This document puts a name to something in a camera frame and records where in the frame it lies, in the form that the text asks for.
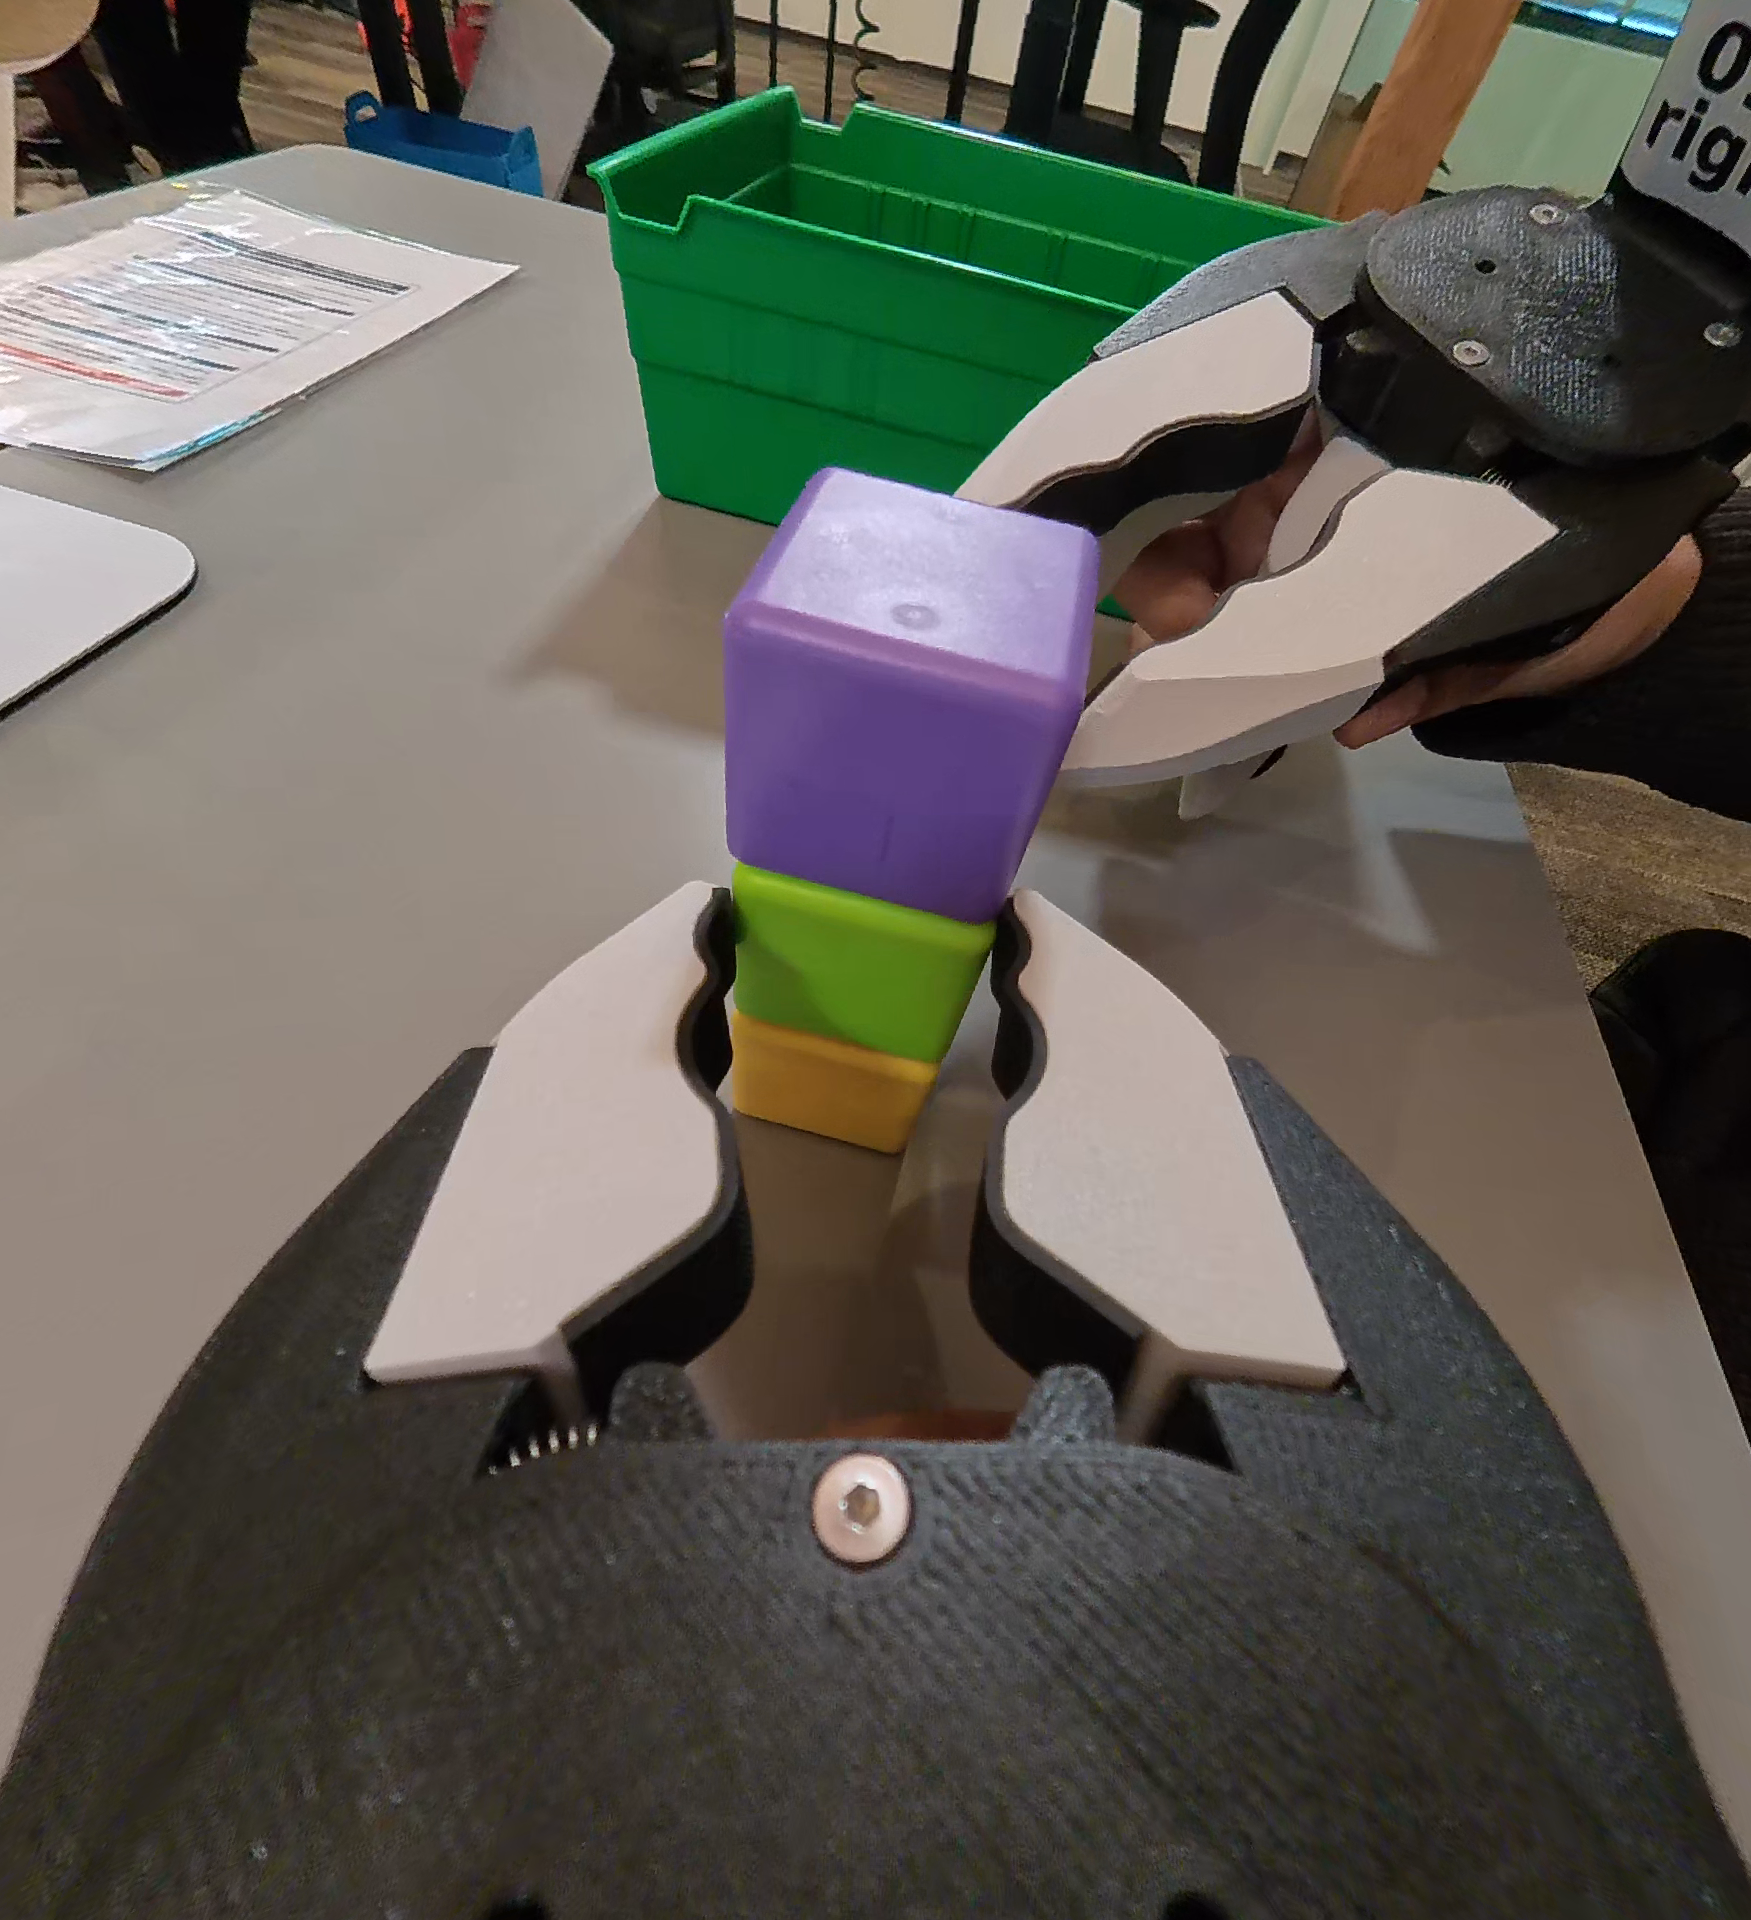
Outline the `person's right forearm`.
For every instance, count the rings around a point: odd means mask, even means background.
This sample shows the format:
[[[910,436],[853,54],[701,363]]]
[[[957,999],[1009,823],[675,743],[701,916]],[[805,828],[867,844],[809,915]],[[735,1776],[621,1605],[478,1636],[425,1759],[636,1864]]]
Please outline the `person's right forearm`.
[[[1613,774],[1751,823],[1751,489],[1696,530],[1700,584],[1639,657],[1561,695],[1415,726],[1436,756]]]

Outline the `lime green cube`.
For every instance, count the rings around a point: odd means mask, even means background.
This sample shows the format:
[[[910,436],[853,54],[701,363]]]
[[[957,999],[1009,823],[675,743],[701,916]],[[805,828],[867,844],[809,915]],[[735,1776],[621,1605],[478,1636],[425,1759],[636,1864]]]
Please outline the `lime green cube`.
[[[735,864],[735,1009],[934,1064],[967,1014],[994,922],[960,922]]]

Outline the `person's right hand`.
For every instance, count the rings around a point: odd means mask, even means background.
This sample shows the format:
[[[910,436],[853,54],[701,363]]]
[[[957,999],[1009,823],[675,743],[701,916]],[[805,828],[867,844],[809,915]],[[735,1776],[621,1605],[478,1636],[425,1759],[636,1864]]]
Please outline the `person's right hand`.
[[[1270,478],[1251,483],[1225,506],[1150,540],[1116,577],[1115,600],[1143,634],[1143,644],[1196,631],[1225,588],[1251,580],[1288,499],[1314,466],[1301,448]],[[1332,735],[1359,749],[1390,733],[1461,708],[1548,698],[1621,671],[1663,635],[1700,588],[1703,553],[1683,536],[1629,594],[1604,610],[1574,641],[1535,659],[1461,659],[1432,665],[1415,678],[1378,692]]]

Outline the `laminated paper sheet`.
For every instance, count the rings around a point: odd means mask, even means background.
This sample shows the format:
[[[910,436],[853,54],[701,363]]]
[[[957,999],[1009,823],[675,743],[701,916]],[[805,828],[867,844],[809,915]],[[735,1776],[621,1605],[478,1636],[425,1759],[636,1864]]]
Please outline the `laminated paper sheet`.
[[[232,188],[184,192],[0,265],[0,444],[165,468],[509,275]]]

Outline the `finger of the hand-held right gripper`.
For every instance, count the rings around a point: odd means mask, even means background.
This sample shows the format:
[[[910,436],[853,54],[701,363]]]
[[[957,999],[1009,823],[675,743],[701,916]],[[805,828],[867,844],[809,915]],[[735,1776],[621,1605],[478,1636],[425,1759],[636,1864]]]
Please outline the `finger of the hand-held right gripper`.
[[[955,495],[1108,536],[1162,499],[1272,475],[1314,375],[1315,323],[1279,293],[1257,296],[1068,375]]]
[[[1061,777],[1162,782],[1329,733],[1375,692],[1396,644],[1552,536],[1552,519],[1497,483],[1315,462],[1265,574],[1196,631],[1136,652],[1082,711]]]

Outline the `blue plastic bin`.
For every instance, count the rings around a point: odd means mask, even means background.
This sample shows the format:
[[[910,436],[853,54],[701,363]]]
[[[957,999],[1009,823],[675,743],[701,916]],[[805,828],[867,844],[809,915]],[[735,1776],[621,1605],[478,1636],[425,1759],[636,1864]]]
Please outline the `blue plastic bin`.
[[[343,142],[354,154],[405,162],[421,169],[542,195],[540,150],[530,128],[495,128],[454,114],[384,104],[359,90],[343,103]]]

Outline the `purple cube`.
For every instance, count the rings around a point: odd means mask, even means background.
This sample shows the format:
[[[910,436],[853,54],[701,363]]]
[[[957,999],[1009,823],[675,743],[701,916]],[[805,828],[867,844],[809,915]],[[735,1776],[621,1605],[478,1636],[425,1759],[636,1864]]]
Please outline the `purple cube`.
[[[722,618],[728,853],[992,919],[1081,720],[1096,561],[1078,524],[819,468]]]

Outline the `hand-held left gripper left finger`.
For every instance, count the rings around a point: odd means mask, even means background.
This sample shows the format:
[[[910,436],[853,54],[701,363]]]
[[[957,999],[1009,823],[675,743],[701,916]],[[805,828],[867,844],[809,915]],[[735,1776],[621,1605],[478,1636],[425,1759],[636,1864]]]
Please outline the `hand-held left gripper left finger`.
[[[545,982],[501,1031],[384,1321],[378,1384],[530,1375],[606,1423],[629,1367],[685,1367],[752,1284],[720,1085],[731,894],[690,882]]]

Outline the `grey desk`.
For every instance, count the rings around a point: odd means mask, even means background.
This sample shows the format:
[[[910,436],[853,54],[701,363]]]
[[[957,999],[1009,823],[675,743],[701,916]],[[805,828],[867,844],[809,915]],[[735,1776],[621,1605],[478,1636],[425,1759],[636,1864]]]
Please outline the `grey desk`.
[[[657,496],[602,216],[327,145],[232,184],[518,273],[157,478],[0,452],[198,569],[0,720],[0,1776],[248,1280],[553,972],[728,878],[720,618],[766,530]],[[1201,823],[1058,806],[1026,880],[1493,1315],[1751,1867],[1751,1452],[1508,777],[1315,740]]]

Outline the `green plastic bin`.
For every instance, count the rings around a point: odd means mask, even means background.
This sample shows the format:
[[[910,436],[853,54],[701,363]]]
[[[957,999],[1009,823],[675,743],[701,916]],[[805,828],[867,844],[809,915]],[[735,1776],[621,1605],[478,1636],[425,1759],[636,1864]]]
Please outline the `green plastic bin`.
[[[860,625],[1005,659],[1088,631],[1081,530],[947,496],[1088,348],[1294,218],[789,89],[594,167],[657,489],[776,530],[724,628]]]

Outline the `wooden pillar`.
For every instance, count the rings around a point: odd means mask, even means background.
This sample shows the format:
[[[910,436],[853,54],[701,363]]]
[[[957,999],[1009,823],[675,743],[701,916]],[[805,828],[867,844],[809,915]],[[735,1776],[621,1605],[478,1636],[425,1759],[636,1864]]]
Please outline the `wooden pillar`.
[[[1351,221],[1423,198],[1521,2],[1415,2],[1325,213]]]

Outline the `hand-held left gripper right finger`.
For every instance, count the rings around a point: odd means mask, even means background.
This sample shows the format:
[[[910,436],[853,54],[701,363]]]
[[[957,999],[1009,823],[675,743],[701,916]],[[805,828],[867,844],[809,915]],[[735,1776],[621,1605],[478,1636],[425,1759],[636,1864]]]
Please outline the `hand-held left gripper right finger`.
[[[1346,1372],[1237,1060],[1150,972],[1041,892],[988,956],[994,1118],[968,1297],[1041,1375],[1086,1367],[1144,1443],[1187,1384],[1336,1389]]]

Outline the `white leaning panel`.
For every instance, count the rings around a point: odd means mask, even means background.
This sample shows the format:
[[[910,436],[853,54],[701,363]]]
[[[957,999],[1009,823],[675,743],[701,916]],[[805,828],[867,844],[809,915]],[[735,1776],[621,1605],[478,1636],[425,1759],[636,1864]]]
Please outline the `white leaning panel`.
[[[573,2],[492,2],[464,118],[528,128],[542,192],[560,202],[611,59],[611,39]]]

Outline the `yellow cube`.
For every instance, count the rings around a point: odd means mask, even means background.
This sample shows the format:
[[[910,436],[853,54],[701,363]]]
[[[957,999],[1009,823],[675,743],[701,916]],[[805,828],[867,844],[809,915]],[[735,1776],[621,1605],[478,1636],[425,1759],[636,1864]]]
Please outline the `yellow cube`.
[[[938,1063],[776,1026],[732,1009],[732,1111],[876,1152],[903,1152]]]

